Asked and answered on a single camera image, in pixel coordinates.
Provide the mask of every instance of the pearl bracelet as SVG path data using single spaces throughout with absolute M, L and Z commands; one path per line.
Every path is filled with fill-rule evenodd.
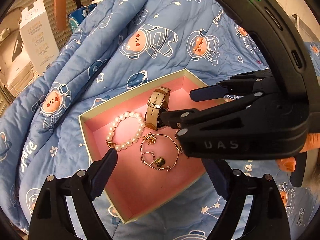
M 136 134 L 131 139 L 127 140 L 122 144 L 116 144 L 112 142 L 112 137 L 114 136 L 114 131 L 118 126 L 118 123 L 129 117 L 136 118 L 138 120 L 139 128 Z M 138 141 L 138 139 L 141 137 L 141 133 L 143 132 L 143 128 L 145 126 L 146 122 L 144 121 L 143 117 L 141 117 L 141 114 L 135 112 L 125 112 L 124 114 L 121 114 L 119 117 L 116 117 L 115 120 L 111 123 L 108 135 L 106 137 L 106 143 L 110 148 L 114 148 L 117 152 L 125 150 L 128 146 L 131 146 L 132 143 L 136 143 Z

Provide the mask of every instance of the blue blanket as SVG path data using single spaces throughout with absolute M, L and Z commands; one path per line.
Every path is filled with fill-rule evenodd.
M 318 44 L 307 44 L 319 74 Z M 28 232 L 40 188 L 87 169 L 78 116 L 160 76 L 188 68 L 208 85 L 230 76 L 268 68 L 259 48 L 214 0 L 104 0 L 85 18 L 44 74 L 28 86 L 0 119 L 1 208 Z M 317 206 L 305 188 L 293 188 L 274 161 L 230 161 L 248 176 L 270 173 L 285 203 L 293 239 Z M 84 234 L 72 201 L 76 232 Z M 248 197 L 234 238 L 241 236 Z M 123 225 L 104 195 L 94 206 L 114 239 L 205 239 L 224 200 L 204 175 L 151 214 Z

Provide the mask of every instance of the open jewelry box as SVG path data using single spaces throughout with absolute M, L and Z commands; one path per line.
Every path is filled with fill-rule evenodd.
M 171 89 L 169 110 L 197 108 L 203 110 L 225 103 L 223 99 L 194 102 L 189 93 L 193 89 L 206 86 L 187 69 L 183 69 L 122 93 L 79 116 L 84 143 L 91 161 L 100 160 L 109 150 L 106 143 L 111 123 L 125 112 L 134 111 L 144 117 L 147 102 L 153 90 L 159 86 Z M 126 118 L 119 122 L 114 131 L 113 141 L 117 144 L 132 138 L 138 128 L 136 118 Z M 142 135 L 148 133 L 165 134 L 175 139 L 176 130 L 164 127 L 158 131 L 144 128 Z M 179 154 L 177 164 L 167 172 L 154 170 L 141 162 L 140 145 L 142 136 L 125 150 L 118 152 L 117 165 L 105 187 L 107 198 L 123 223 L 137 220 L 159 206 L 173 199 L 177 194 L 197 181 L 205 172 L 201 159 L 187 158 Z M 143 144 L 143 152 L 154 152 L 155 158 L 163 157 L 166 166 L 172 166 L 177 158 L 174 143 L 163 136 L 157 136 L 152 145 Z M 146 162 L 151 163 L 150 154 L 144 154 Z

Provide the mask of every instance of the screw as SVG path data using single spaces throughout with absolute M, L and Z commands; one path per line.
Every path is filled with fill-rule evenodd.
M 232 171 L 232 173 L 236 176 L 240 176 L 241 175 L 241 170 L 235 169 Z
M 254 94 L 255 97 L 260 97 L 260 96 L 262 96 L 262 95 L 263 95 L 262 92 L 257 92 L 257 93 Z
M 54 176 L 53 175 L 49 175 L 48 177 L 47 177 L 47 181 L 52 181 L 54 179 Z
M 181 115 L 181 117 L 186 117 L 189 114 L 189 112 L 185 112 Z
M 81 170 L 81 171 L 77 172 L 77 176 L 78 177 L 83 177 L 84 175 L 85 175 L 85 171 L 84 170 Z
M 272 180 L 272 176 L 270 174 L 264 175 L 264 178 L 269 181 Z
M 179 136 L 184 135 L 185 133 L 187 133 L 187 131 L 188 131 L 187 128 L 181 129 L 179 132 L 177 132 L 177 135 Z

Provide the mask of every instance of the beige watch strap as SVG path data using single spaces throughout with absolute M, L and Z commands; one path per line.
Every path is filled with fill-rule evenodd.
M 148 100 L 146 127 L 157 131 L 158 115 L 161 108 L 168 110 L 170 89 L 156 88 Z

